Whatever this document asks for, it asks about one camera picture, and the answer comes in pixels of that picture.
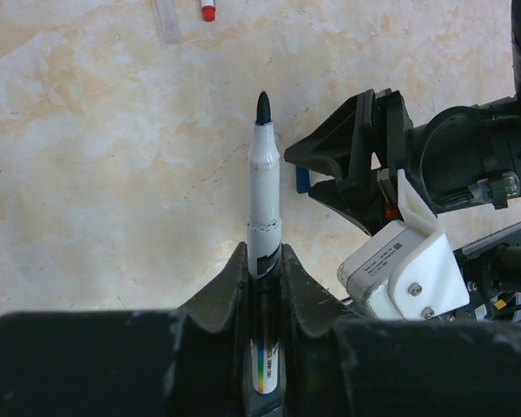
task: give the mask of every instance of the black marker tip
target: black marker tip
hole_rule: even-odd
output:
[[[272,121],[270,118],[270,101],[266,91],[260,93],[259,101],[257,102],[257,120],[256,124],[262,126],[269,124]]]

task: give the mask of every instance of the beige marble tabletop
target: beige marble tabletop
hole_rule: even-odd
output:
[[[415,124],[513,94],[510,0],[175,0],[162,47],[146,0],[0,0],[0,314],[174,307],[244,240],[259,92],[278,146],[349,96],[399,89]],[[366,237],[294,192],[284,241],[337,296]],[[440,217],[454,246],[521,201]]]

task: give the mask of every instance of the blue object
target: blue object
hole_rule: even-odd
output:
[[[311,173],[307,168],[295,165],[295,187],[299,194],[305,194],[311,190]]]

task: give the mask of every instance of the metal screw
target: metal screw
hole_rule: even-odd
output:
[[[426,307],[420,315],[422,315],[425,320],[431,319],[434,317],[434,310],[430,307]]]
[[[423,292],[423,288],[417,282],[414,282],[409,286],[407,291],[409,291],[409,294],[411,294],[413,297],[416,297],[417,295],[420,295],[420,293]]]
[[[477,291],[478,285],[475,281],[469,281],[469,282],[467,282],[467,289],[469,291]]]

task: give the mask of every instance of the white marker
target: white marker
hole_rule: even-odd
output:
[[[216,1],[201,0],[201,11],[205,22],[213,22],[216,19]]]
[[[253,387],[270,394],[278,386],[280,302],[280,153],[266,92],[257,102],[249,150],[247,262],[251,282],[251,364]]]

